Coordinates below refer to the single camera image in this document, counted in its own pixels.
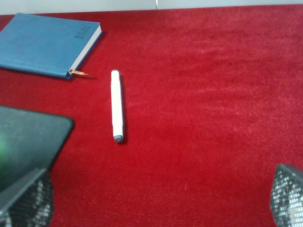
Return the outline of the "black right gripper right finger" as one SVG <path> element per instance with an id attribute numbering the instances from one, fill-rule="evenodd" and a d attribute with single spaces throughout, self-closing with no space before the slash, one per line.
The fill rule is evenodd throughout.
<path id="1" fill-rule="evenodd" d="M 303 225 L 303 172 L 296 167 L 276 167 L 270 194 L 270 210 L 278 227 Z"/>

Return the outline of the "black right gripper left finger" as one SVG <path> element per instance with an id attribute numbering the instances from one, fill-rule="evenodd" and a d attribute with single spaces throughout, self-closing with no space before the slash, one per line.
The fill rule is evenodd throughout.
<path id="1" fill-rule="evenodd" d="M 2 227 L 48 227 L 53 186 L 47 169 L 34 169 L 0 193 Z"/>

